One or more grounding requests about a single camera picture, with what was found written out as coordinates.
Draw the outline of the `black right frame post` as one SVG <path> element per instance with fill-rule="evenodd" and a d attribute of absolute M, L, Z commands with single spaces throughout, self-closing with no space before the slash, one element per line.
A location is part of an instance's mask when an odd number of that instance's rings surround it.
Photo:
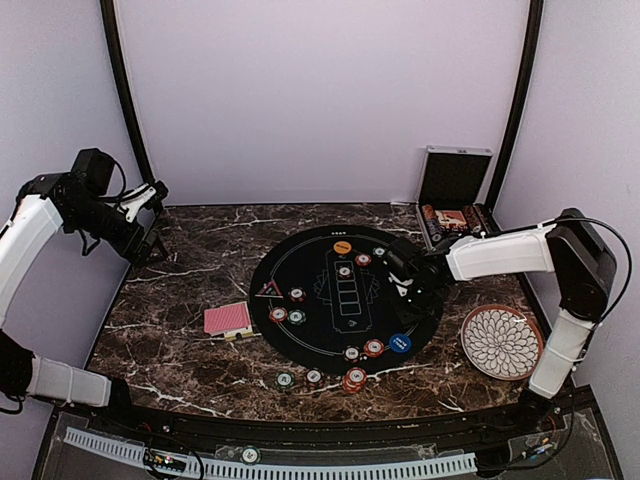
<path fill-rule="evenodd" d="M 529 2 L 522 54 L 514 94 L 494 173 L 485 200 L 485 206 L 489 212 L 493 212 L 496 208 L 515 148 L 535 63 L 543 10 L 543 0 L 531 0 Z"/>

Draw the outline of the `black poker chip stack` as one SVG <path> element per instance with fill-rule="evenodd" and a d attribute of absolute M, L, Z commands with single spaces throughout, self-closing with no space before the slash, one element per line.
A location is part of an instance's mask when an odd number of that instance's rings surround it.
<path fill-rule="evenodd" d="M 305 382 L 309 387 L 317 388 L 324 381 L 323 373 L 319 369 L 309 369 L 305 374 Z"/>

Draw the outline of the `black chip seat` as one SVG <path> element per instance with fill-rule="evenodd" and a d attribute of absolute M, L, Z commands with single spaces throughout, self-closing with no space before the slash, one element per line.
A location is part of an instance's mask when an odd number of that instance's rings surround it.
<path fill-rule="evenodd" d="M 302 302 L 306 297 L 305 291 L 299 287 L 290 289 L 288 295 L 292 302 Z"/>

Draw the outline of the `black frame post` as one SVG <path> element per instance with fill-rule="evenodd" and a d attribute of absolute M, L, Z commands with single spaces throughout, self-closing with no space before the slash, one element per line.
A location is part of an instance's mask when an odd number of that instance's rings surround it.
<path fill-rule="evenodd" d="M 494 173 L 485 200 L 485 206 L 489 212 L 493 212 L 496 208 L 515 148 L 535 63 L 543 10 L 543 0 L 531 0 L 529 2 L 522 54 L 514 94 Z"/>
<path fill-rule="evenodd" d="M 116 4 L 113 0 L 100 0 L 99 5 L 112 76 L 129 142 L 141 179 L 146 183 L 153 184 L 157 179 L 152 171 L 151 163 L 146 151 L 142 130 L 139 125 L 132 91 L 129 84 L 129 77 L 126 71 L 124 52 L 118 28 Z"/>

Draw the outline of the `aluminium poker chip case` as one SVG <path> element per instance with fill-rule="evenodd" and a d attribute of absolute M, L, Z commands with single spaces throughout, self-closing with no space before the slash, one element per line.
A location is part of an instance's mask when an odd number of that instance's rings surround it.
<path fill-rule="evenodd" d="M 491 159 L 486 148 L 426 148 L 416 208 L 430 247 L 487 229 L 477 199 Z"/>

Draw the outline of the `red triangular all-in marker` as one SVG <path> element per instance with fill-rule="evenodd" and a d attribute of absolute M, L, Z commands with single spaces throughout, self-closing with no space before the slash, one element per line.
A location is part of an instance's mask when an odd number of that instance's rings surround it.
<path fill-rule="evenodd" d="M 281 299 L 283 297 L 281 290 L 279 289 L 276 281 L 271 279 L 265 283 L 263 287 L 255 294 L 258 298 L 272 298 Z"/>

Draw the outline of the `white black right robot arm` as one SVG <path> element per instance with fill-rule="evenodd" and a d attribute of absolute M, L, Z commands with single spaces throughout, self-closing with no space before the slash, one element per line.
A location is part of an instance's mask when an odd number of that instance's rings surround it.
<path fill-rule="evenodd" d="M 610 228 L 568 208 L 535 225 L 446 238 L 430 251 L 397 239 L 386 247 L 382 260 L 397 279 L 409 284 L 399 306 L 407 323 L 437 313 L 445 286 L 456 282 L 526 272 L 555 275 L 559 313 L 529 380 L 528 389 L 536 395 L 510 413 L 511 426 L 530 434 L 549 416 L 545 399 L 559 392 L 595 330 L 619 302 L 611 295 L 617 260 L 598 232 Z"/>

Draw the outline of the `green poker chip stack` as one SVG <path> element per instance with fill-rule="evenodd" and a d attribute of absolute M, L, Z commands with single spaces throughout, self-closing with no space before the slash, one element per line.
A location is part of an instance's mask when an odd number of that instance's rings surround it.
<path fill-rule="evenodd" d="M 280 391 L 289 390 L 295 385 L 295 377 L 288 372 L 280 372 L 276 376 L 275 385 Z"/>

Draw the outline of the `green chip seat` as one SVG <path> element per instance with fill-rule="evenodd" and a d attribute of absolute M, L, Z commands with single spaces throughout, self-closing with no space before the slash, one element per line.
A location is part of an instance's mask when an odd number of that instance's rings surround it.
<path fill-rule="evenodd" d="M 287 320 L 293 325 L 301 325 L 306 321 L 306 314 L 299 309 L 291 310 Z"/>

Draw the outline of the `red poker chip stack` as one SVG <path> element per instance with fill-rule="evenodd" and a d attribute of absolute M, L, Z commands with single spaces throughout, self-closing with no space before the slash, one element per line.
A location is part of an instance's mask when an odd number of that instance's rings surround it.
<path fill-rule="evenodd" d="M 345 392 L 349 394 L 358 393 L 366 384 L 367 373 L 360 367 L 349 369 L 343 379 L 342 385 Z"/>

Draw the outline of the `round black poker mat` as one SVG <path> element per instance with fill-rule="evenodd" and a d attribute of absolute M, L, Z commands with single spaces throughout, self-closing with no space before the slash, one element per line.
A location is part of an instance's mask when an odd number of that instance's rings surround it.
<path fill-rule="evenodd" d="M 249 312 L 263 337 L 285 357 L 307 368 L 327 374 L 343 375 L 353 367 L 367 373 L 396 367 L 419 353 L 435 335 L 440 320 L 423 316 L 411 325 L 402 325 L 395 311 L 401 296 L 389 281 L 389 271 L 382 258 L 373 255 L 375 247 L 386 249 L 398 238 L 391 233 L 366 226 L 338 225 L 313 228 L 295 234 L 277 244 L 261 260 L 251 280 Z M 352 251 L 339 255 L 333 250 L 337 241 L 347 241 Z M 371 256 L 366 267 L 355 263 L 358 254 Z M 349 267 L 352 275 L 340 279 L 337 270 Z M 281 299 L 258 298 L 255 294 L 274 279 Z M 302 288 L 306 297 L 292 302 L 289 290 Z M 274 323 L 270 311 L 284 307 L 288 314 L 299 309 L 306 321 L 293 325 L 287 319 Z M 407 334 L 412 347 L 406 354 L 393 352 L 389 339 L 393 334 Z M 377 358 L 364 354 L 364 344 L 379 339 L 385 345 Z M 348 346 L 360 350 L 357 362 L 347 362 L 343 352 Z"/>

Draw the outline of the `red-backed playing card deck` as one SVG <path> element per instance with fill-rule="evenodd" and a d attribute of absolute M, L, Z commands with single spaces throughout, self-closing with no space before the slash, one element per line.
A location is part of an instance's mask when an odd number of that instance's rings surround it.
<path fill-rule="evenodd" d="M 247 303 L 237 302 L 204 312 L 204 332 L 210 335 L 227 333 L 251 324 Z"/>

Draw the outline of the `blue round blind button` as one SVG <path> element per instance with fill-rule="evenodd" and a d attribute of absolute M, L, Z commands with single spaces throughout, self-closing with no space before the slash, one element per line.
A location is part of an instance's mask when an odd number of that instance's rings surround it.
<path fill-rule="evenodd" d="M 389 347 L 395 353 L 406 354 L 412 347 L 411 338 L 407 334 L 393 334 L 389 339 Z"/>

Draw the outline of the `black 100 poker chip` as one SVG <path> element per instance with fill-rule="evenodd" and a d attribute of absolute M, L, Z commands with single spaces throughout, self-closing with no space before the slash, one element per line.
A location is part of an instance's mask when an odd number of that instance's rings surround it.
<path fill-rule="evenodd" d="M 343 352 L 343 358 L 347 362 L 357 362 L 360 359 L 360 350 L 355 346 L 348 346 Z"/>

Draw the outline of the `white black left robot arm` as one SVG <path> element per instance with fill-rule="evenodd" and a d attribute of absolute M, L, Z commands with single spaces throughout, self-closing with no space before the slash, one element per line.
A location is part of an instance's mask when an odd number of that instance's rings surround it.
<path fill-rule="evenodd" d="M 142 208 L 160 205 L 167 194 L 158 181 L 141 185 L 117 204 L 95 193 L 79 173 L 41 175 L 27 182 L 1 231 L 1 320 L 40 251 L 59 231 L 103 240 L 133 265 L 151 263 L 155 250 L 164 259 L 160 239 L 136 216 Z M 123 382 L 39 356 L 6 332 L 1 333 L 1 392 L 18 402 L 32 396 L 103 407 L 103 421 L 120 436 L 134 435 L 141 427 L 140 412 L 126 402 Z"/>

